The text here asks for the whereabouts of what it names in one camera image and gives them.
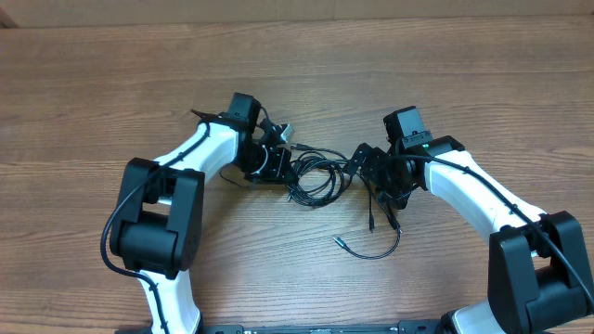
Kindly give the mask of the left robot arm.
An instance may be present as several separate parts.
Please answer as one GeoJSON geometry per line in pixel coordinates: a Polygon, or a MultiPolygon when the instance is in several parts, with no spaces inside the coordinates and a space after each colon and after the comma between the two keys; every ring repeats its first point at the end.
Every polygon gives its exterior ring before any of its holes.
{"type": "Polygon", "coordinates": [[[131,159],[100,239],[113,272],[138,280],[152,316],[147,333],[198,333],[189,268],[200,245],[206,184],[227,165],[250,182],[295,180],[289,123],[270,120],[253,96],[236,93],[225,112],[199,112],[196,130],[156,159],[131,159]]]}

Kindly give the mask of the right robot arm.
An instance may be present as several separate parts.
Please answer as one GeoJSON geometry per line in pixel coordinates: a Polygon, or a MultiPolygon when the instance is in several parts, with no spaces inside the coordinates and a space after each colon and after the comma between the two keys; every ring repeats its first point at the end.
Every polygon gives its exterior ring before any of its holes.
{"type": "Polygon", "coordinates": [[[444,200],[487,243],[484,301],[418,325],[418,333],[545,333],[593,313],[584,234],[566,211],[547,213],[513,195],[453,137],[435,138],[416,107],[383,119],[388,150],[363,143],[343,170],[376,187],[394,229],[418,188],[444,200]]]}

